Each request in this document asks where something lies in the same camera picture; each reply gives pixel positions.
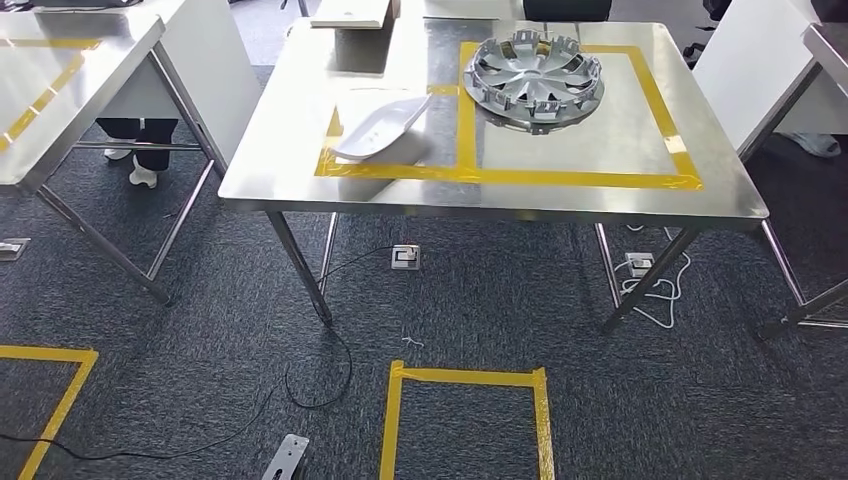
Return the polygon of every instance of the table top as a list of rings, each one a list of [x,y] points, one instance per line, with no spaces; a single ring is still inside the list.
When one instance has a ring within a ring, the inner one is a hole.
[[[474,104],[477,43],[517,29],[578,39],[605,93],[545,134]],[[768,216],[666,28],[399,18],[393,31],[293,29],[219,190],[235,208],[752,228]],[[434,94],[361,162],[327,147],[374,108]]]
[[[813,24],[804,32],[804,45],[833,80],[848,92],[848,24]]]
[[[150,14],[0,15],[0,193],[37,190],[163,32]]]

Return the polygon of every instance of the white plastic part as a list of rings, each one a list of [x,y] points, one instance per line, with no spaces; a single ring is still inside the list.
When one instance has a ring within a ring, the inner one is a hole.
[[[385,149],[406,133],[427,110],[432,95],[387,103],[371,112],[332,152],[349,160],[364,160]]]

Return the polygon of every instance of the sneaker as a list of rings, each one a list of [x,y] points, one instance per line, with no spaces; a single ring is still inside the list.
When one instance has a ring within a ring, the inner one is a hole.
[[[821,158],[833,158],[842,153],[839,142],[833,135],[820,133],[784,133],[784,137],[793,140],[810,155]]]
[[[127,140],[120,140],[117,138],[110,138],[110,142],[126,142]],[[117,162],[118,160],[123,160],[130,156],[132,150],[124,150],[122,148],[107,148],[103,151],[103,155],[113,162]]]
[[[142,167],[138,164],[138,159],[135,157],[133,157],[133,165],[135,165],[135,170],[130,173],[130,183],[133,185],[144,183],[147,185],[147,188],[156,188],[156,182],[158,181],[156,171]]]

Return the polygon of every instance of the person's leg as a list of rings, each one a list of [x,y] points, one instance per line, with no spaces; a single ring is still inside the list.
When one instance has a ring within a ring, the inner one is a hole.
[[[176,120],[146,119],[144,128],[138,136],[139,142],[171,143],[171,136],[177,127]],[[133,185],[146,183],[148,187],[156,186],[157,173],[167,170],[171,153],[167,150],[138,150],[135,154],[135,170],[130,174]]]
[[[111,140],[135,141],[141,132],[141,121],[137,118],[98,118],[97,124]],[[120,148],[107,148],[103,151],[103,155],[109,160],[121,160],[131,153],[132,150]]]

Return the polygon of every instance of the yellow tape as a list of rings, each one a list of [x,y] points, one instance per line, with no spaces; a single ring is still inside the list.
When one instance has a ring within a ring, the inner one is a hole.
[[[661,188],[698,190],[702,188],[698,178],[681,175],[603,173],[603,172],[558,172],[547,170],[496,170],[481,168],[471,172],[452,167],[429,167],[422,165],[369,165],[335,163],[335,157],[324,152],[318,162],[316,175],[379,178],[395,180],[435,180],[443,182],[488,183],[506,185],[570,185],[586,187]]]
[[[397,434],[400,423],[400,395],[403,361],[394,360],[389,370],[389,391],[386,396],[386,419],[383,425],[383,453],[380,458],[380,480],[392,480],[397,458]]]
[[[71,350],[67,348],[0,345],[0,358],[84,363],[87,361],[93,361],[92,358],[96,360],[97,352],[94,350]]]
[[[22,39],[4,38],[0,39],[0,47],[21,48],[71,48],[74,50],[94,50],[100,45],[96,38],[52,38],[52,39]]]
[[[40,438],[49,440],[56,438],[56,434],[59,433],[59,428],[65,421],[65,417],[68,416],[68,412],[71,411],[71,406],[73,406],[74,401],[77,399],[77,395],[80,390],[82,390],[83,384],[85,384],[85,381],[88,379],[88,374],[91,373],[91,369],[94,367],[94,362],[97,360],[97,352],[88,351],[84,352],[84,354],[86,359],[82,361],[79,368],[77,368],[77,373],[74,375],[73,380],[71,380],[71,384],[68,386],[68,389],[65,390],[65,395],[62,396],[62,399],[59,401],[59,405],[56,406],[56,410],[53,411],[53,415],[47,422],[47,426],[44,427],[44,431],[41,432]],[[44,455],[47,454],[47,449],[49,447],[49,443],[39,442],[35,448],[32,449],[32,453],[30,453],[23,470],[21,470],[21,473],[18,475],[18,480],[30,480],[35,477],[35,472],[38,470],[39,465],[41,465],[41,461],[44,460]]]
[[[633,66],[633,71],[636,72],[639,86],[642,87],[642,92],[648,101],[648,107],[651,109],[651,114],[653,114],[657,128],[660,130],[660,135],[663,136],[666,147],[669,148],[669,154],[677,168],[678,175],[697,179],[698,171],[695,169],[692,158],[680,138],[677,126],[671,118],[671,113],[668,111],[662,93],[656,80],[654,80],[654,75],[651,73],[651,67],[648,66],[648,62],[642,54],[642,49],[634,45],[584,45],[581,48],[586,53],[624,53],[630,58],[630,64]]]
[[[325,149],[318,161],[315,174],[376,178],[386,180],[435,180],[477,184],[554,185],[575,187],[651,188],[675,190],[701,190],[703,183],[686,145],[680,137],[662,93],[654,80],[648,63],[639,47],[632,45],[584,45],[586,53],[617,53],[627,55],[645,95],[648,107],[677,174],[657,175],[610,172],[563,172],[544,170],[494,170],[477,167],[477,136],[475,132],[475,104],[462,85],[462,67],[477,48],[475,42],[460,44],[460,69],[457,85],[431,85],[428,91],[439,95],[457,95],[456,161],[453,167],[401,165],[401,164],[339,164],[335,156]]]
[[[71,362],[79,363],[74,378],[59,400],[59,404],[50,416],[47,426],[41,432],[40,438],[53,440],[56,434],[59,433],[59,428],[68,416],[74,401],[82,390],[83,384],[88,379],[94,363],[97,361],[98,354],[94,350],[70,350],[64,348],[45,348],[45,347],[20,347],[15,345],[0,345],[0,358],[9,358],[14,360],[39,360],[51,362]],[[18,474],[18,480],[31,480],[35,477],[35,472],[38,470],[41,461],[44,460],[44,455],[47,454],[49,443],[39,442],[29,454],[23,470]]]
[[[463,84],[463,67],[471,57],[477,44],[462,42],[459,47],[459,79],[457,85]],[[456,105],[456,170],[457,175],[470,175],[477,171],[477,133],[474,128],[476,104],[464,88],[459,88]]]
[[[459,95],[458,85],[428,85],[427,93],[433,95]]]
[[[548,380],[544,368],[533,370],[533,403],[536,407],[536,442],[539,448],[539,478],[553,480],[554,447],[551,412],[548,406]]]
[[[65,67],[65,70],[62,71],[61,74],[50,84],[50,87],[44,91],[44,93],[39,96],[29,108],[27,108],[24,113],[15,120],[14,123],[9,127],[9,129],[4,134],[4,139],[0,142],[0,152],[6,150],[11,142],[17,140],[19,136],[24,132],[24,130],[29,127],[29,125],[35,120],[39,113],[50,103],[51,100],[56,96],[56,92],[62,89],[71,77],[74,76],[75,73],[82,68],[82,64],[85,63],[85,57],[83,57],[82,53],[77,53],[71,59],[71,63]]]
[[[400,374],[403,378],[418,380],[419,382],[464,383],[468,385],[500,387],[533,386],[533,376],[529,373],[448,370],[442,368],[404,368]]]
[[[442,368],[404,368],[403,361],[394,360],[389,370],[389,387],[386,398],[386,417],[383,427],[383,452],[380,458],[380,480],[392,480],[397,459],[398,425],[400,423],[400,398],[403,379],[421,382],[458,383],[498,387],[531,387],[536,413],[536,438],[539,450],[539,478],[553,480],[554,451],[551,436],[550,408],[545,369],[532,373],[487,372],[479,370],[451,370]]]

